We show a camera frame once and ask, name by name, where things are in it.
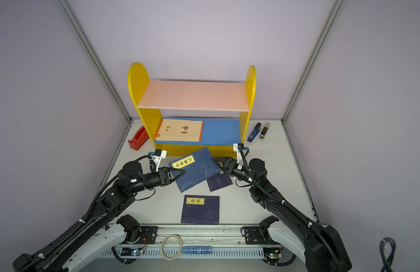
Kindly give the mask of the red-edged beige reading book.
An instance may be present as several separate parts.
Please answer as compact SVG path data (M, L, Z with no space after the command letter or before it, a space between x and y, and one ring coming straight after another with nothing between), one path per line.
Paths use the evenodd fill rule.
M203 121L162 119L154 138L156 141L200 142L203 128Z

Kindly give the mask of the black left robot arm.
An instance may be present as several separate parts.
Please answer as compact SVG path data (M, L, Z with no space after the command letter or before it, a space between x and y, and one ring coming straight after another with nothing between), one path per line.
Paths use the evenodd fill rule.
M34 254L23 253L12 264L16 272L61 272L66 261L97 231L116 219L126 242L141 237L140 223L122 213L135 202L138 192L164 187L176 181L171 167L143 173L137 160L126 163L91 202L87 212L68 230Z

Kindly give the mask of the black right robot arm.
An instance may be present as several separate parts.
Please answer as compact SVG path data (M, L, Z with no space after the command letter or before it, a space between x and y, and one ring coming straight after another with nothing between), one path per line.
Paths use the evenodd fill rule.
M271 240L298 257L309 272L348 272L352 264L340 234L311 220L295 208L267 179L265 162L252 159L239 165L231 157L214 157L222 172L251 183L252 199L276 218L266 232Z

